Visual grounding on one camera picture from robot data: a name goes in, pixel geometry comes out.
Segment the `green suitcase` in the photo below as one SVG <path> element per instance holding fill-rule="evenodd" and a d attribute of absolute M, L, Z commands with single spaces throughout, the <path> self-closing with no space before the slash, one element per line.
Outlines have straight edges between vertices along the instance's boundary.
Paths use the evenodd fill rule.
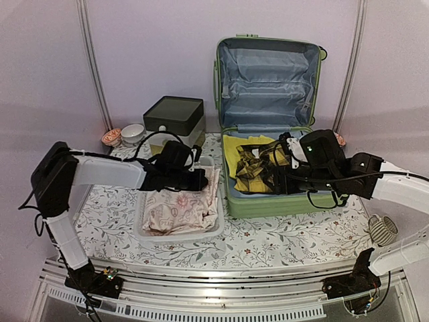
<path fill-rule="evenodd" d="M 221 40 L 214 62 L 213 91 L 222 135 L 278 139 L 289 131 L 300 137 L 311 131 L 320 63 L 326 51 L 314 44 L 257 35 Z M 224 155 L 228 208 L 235 218 L 294 215 L 320 211 L 306 194 L 243 194 L 234 189 Z M 334 205 L 330 193 L 316 193 L 317 207 Z"/>

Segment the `floral tablecloth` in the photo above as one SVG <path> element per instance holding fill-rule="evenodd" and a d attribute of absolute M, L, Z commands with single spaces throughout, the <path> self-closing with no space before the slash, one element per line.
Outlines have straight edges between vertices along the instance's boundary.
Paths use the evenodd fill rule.
<path fill-rule="evenodd" d="M 134 147 L 120 146 L 113 155 L 128 157 Z M 207 134 L 202 155 L 222 164 L 221 137 Z M 149 146 L 140 156 L 149 156 Z M 224 194 L 225 178 L 220 189 Z M 356 197 L 346 207 L 317 213 L 259 219 L 233 219 L 226 200 L 225 230 L 207 241 L 188 244 L 141 244 L 133 234 L 137 194 L 118 186 L 94 186 L 76 222 L 86 253 L 94 258 L 150 266 L 215 270 L 303 266 L 355 258 L 371 247 L 368 216 Z"/>

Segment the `mesh vent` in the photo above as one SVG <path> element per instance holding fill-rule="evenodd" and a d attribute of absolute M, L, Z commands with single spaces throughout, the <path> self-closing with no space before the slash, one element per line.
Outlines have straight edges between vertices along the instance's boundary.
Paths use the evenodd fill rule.
<path fill-rule="evenodd" d="M 55 299 L 73 304 L 83 304 L 85 302 L 85 298 L 81 294 L 70 292 L 69 290 L 62 290 L 54 286 L 49 287 L 49 295 Z"/>
<path fill-rule="evenodd" d="M 127 315 L 145 319 L 145 321 L 165 322 L 282 322 L 282 321 L 309 321 L 326 317 L 322 305 L 303 309 L 292 309 L 261 313 L 231 313 L 231 314 L 198 314 L 198 313 L 175 313 L 172 311 L 161 311 L 144 309 L 134 305 L 117 306 L 116 314 Z"/>

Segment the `clothing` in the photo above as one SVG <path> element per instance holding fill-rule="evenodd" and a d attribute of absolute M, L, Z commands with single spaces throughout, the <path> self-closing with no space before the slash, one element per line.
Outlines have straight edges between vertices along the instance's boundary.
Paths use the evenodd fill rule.
<path fill-rule="evenodd" d="M 272 193 L 274 159 L 280 166 L 290 164 L 290 156 L 285 155 L 278 141 L 264 145 L 239 146 L 240 161 L 237 163 L 234 188 L 246 193 Z"/>
<path fill-rule="evenodd" d="M 225 152 L 225 158 L 227 159 L 229 176 L 235 179 L 235 174 L 237 172 L 237 163 L 240 161 L 240 154 L 237 151 L 237 147 L 247 144 L 268 144 L 274 142 L 275 140 L 272 138 L 268 138 L 266 136 L 259 137 L 249 137 L 247 139 L 244 138 L 236 138 L 233 136 L 223 136 L 223 150 Z"/>
<path fill-rule="evenodd" d="M 207 231 L 217 215 L 217 186 L 220 169 L 206 170 L 207 186 L 202 191 L 150 191 L 146 195 L 143 230 L 152 235 L 176 235 Z"/>

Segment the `black and yellow patterned cloth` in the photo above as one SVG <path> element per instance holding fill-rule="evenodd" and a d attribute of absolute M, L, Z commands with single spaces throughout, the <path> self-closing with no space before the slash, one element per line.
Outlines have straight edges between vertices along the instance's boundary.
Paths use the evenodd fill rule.
<path fill-rule="evenodd" d="M 272 193 L 275 157 L 280 166 L 290 164 L 278 141 L 263 145 L 238 146 L 240 161 L 237 165 L 235 189 L 244 193 Z"/>

